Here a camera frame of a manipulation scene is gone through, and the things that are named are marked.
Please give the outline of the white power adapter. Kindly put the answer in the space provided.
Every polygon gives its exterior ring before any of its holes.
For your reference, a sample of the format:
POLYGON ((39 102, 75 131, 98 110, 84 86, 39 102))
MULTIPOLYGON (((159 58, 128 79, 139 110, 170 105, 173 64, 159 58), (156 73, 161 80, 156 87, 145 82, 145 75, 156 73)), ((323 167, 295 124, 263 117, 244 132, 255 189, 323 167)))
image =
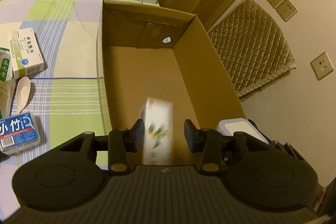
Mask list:
POLYGON ((233 136, 236 132, 244 132, 264 143, 270 144, 266 137, 250 121, 244 118, 221 120, 217 125, 217 131, 224 136, 233 136))

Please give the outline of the long white ointment box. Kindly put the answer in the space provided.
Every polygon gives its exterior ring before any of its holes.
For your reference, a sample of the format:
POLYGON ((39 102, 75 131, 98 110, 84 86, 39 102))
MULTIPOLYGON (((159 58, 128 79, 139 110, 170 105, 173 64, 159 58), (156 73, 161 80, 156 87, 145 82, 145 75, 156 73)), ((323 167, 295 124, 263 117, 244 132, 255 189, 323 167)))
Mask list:
POLYGON ((170 165, 173 161, 173 104, 148 97, 141 118, 145 125, 142 163, 170 165))

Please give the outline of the blue label floss pick box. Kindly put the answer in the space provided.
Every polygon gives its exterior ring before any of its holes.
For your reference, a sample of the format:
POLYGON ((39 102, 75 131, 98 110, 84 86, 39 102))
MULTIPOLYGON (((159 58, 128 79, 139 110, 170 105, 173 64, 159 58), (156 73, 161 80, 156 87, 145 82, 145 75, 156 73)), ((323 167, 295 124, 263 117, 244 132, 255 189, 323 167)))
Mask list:
POLYGON ((1 152, 5 155, 35 147, 41 136, 31 112, 1 120, 1 152))

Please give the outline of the white pill tablet box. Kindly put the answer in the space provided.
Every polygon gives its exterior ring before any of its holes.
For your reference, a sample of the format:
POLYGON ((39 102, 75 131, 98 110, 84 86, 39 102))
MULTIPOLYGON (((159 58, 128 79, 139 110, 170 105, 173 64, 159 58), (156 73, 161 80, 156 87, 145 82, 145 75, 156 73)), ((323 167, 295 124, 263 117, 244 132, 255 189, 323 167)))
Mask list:
POLYGON ((15 79, 42 72, 45 61, 32 28, 8 32, 11 65, 15 79))

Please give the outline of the silver green foil pouch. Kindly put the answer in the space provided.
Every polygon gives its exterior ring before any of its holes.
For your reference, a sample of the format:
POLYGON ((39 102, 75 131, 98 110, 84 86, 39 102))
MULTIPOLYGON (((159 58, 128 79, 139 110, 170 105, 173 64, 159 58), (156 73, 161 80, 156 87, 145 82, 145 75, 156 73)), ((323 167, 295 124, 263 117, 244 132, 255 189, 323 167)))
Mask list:
POLYGON ((13 77, 10 51, 7 48, 1 48, 0 58, 0 108, 1 119, 5 119, 10 116, 16 80, 13 77))

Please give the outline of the checkered tablecloth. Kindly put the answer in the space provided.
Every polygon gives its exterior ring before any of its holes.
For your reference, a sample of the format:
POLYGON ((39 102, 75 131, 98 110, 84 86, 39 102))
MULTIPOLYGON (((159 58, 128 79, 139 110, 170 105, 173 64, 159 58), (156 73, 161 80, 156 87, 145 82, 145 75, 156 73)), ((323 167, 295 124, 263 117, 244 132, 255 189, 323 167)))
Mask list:
POLYGON ((11 180, 21 165, 85 131, 104 133, 96 68, 103 1, 1 0, 1 46, 9 32, 32 28, 46 66, 31 77, 26 106, 41 143, 1 163, 1 219, 19 208, 11 180))

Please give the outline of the large brown cardboard box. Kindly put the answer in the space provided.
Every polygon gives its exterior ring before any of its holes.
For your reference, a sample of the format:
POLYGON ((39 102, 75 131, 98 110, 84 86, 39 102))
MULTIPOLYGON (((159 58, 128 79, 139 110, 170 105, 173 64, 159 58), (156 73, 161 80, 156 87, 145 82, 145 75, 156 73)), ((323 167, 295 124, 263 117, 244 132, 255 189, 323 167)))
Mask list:
POLYGON ((244 111, 231 79, 194 14, 155 5, 102 3, 96 44, 105 132, 130 128, 148 98, 173 104, 173 165, 195 164, 183 133, 189 119, 215 128, 244 111))

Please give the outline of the quilted chair cushion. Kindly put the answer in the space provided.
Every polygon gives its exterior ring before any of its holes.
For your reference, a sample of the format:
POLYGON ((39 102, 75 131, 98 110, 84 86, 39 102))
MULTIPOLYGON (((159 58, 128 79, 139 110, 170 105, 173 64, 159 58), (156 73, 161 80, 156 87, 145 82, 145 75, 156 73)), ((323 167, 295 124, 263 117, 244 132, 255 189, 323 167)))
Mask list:
POLYGON ((241 1, 208 35, 241 100, 296 68, 281 28, 254 0, 241 1))

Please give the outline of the single wall socket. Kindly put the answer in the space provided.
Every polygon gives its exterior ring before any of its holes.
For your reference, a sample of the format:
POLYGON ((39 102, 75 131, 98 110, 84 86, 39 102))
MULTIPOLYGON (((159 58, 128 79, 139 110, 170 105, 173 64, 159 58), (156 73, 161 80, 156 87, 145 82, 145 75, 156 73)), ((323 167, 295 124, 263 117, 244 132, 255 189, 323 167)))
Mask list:
POLYGON ((311 68, 318 81, 322 80, 334 71, 333 65, 326 52, 322 52, 310 62, 311 68))

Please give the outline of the double wall socket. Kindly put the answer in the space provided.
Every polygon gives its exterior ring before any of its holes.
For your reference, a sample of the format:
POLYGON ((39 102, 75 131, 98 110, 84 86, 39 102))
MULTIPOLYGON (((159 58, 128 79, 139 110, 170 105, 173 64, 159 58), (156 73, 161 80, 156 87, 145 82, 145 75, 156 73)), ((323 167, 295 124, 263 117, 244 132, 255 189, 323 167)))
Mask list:
POLYGON ((290 0, 266 1, 276 10, 278 15, 284 22, 289 21, 298 12, 296 7, 291 3, 290 0))

